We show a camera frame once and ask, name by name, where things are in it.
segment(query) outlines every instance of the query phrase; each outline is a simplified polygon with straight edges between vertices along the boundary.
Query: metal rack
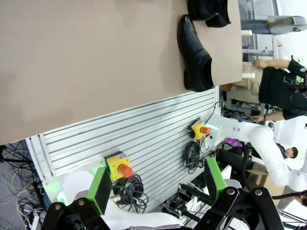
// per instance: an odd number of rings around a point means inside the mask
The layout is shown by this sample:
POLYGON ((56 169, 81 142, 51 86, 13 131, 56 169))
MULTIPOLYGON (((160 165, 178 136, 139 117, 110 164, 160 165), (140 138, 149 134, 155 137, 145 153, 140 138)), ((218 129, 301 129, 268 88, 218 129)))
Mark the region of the metal rack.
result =
MULTIPOLYGON (((190 175, 184 166, 182 152, 191 141, 187 127, 195 118, 210 115, 218 95, 218 87, 186 93, 61 127, 26 141, 43 181, 82 170, 122 151, 129 155, 134 173, 141 176, 145 193, 164 201, 176 192, 178 183, 188 183, 202 172, 198 169, 190 175)), ((202 151, 214 149, 211 146, 202 151)), ((159 204, 154 199, 146 211, 159 204)))

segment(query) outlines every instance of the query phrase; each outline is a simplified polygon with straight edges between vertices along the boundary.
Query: hand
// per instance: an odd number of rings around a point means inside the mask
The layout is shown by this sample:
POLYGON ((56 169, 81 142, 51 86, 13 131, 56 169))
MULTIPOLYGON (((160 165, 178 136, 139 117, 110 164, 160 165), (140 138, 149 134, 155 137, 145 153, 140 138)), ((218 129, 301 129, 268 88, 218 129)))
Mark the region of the hand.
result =
POLYGON ((262 115, 257 115, 257 116, 252 116, 253 122, 261 122, 264 120, 264 116, 262 115))
POLYGON ((258 68, 258 69, 264 69, 268 67, 267 60, 264 59, 257 59, 253 61, 253 66, 258 68))

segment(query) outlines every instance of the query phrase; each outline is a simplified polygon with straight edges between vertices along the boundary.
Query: person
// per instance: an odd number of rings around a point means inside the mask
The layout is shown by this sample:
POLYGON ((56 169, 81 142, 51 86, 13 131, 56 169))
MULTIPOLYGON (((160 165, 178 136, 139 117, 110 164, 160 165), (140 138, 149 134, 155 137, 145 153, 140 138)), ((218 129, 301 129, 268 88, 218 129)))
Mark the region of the person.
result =
POLYGON ((306 111, 295 109, 294 103, 301 101, 297 97, 290 100, 295 89, 286 81, 303 76, 301 69, 305 68, 304 66, 295 60, 284 59, 257 59, 253 63, 243 62, 242 65, 243 72, 255 73, 255 78, 220 85, 220 90, 230 92, 232 99, 248 103, 265 103, 282 109, 266 115, 253 116, 254 122, 288 120, 305 115, 306 111))
POLYGON ((307 29, 307 21, 301 16, 268 16, 267 20, 241 20, 241 30, 251 30, 260 35, 283 35, 307 29))
MULTIPOLYGON (((276 145, 279 148, 279 150, 280 150, 280 152, 281 152, 281 154, 282 154, 284 159, 287 159, 287 158, 294 159, 294 158, 297 157, 298 150, 297 150, 296 147, 285 149, 281 144, 276 143, 276 145)), ((254 148, 251 151, 251 155, 261 159, 261 156, 257 153, 257 151, 254 148)))

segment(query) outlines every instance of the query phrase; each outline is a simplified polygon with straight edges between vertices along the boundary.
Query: shoe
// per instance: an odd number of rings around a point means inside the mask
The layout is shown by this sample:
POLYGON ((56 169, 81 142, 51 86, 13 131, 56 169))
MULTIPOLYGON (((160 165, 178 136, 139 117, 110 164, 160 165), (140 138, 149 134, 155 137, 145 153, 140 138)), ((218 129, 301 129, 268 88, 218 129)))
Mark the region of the shoe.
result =
POLYGON ((228 0, 215 0, 214 9, 218 15, 206 20, 206 25, 208 27, 222 28, 231 24, 228 16, 228 0))
POLYGON ((214 0, 188 0, 189 17, 193 21, 209 20, 218 15, 215 12, 214 0))
POLYGON ((177 42, 186 64, 185 88, 195 92, 203 92, 213 88, 212 58, 198 39, 194 24, 188 15, 183 15, 179 21, 177 42))

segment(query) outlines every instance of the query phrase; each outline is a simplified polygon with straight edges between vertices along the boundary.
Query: brown cardboard surface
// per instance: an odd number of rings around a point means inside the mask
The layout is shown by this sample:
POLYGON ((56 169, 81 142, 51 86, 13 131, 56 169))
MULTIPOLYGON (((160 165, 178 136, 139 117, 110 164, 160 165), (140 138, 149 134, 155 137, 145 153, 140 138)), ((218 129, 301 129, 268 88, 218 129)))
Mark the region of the brown cardboard surface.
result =
MULTIPOLYGON (((215 85, 239 81, 231 25, 195 22, 215 85)), ((1 0, 0 144, 187 92, 177 23, 185 0, 1 0)))
MULTIPOLYGON (((277 187, 268 174, 257 170, 247 171, 250 172, 248 182, 252 188, 265 187, 271 196, 280 196, 283 194, 285 187, 277 187)), ((276 206, 278 205, 279 201, 280 200, 273 200, 276 206)))

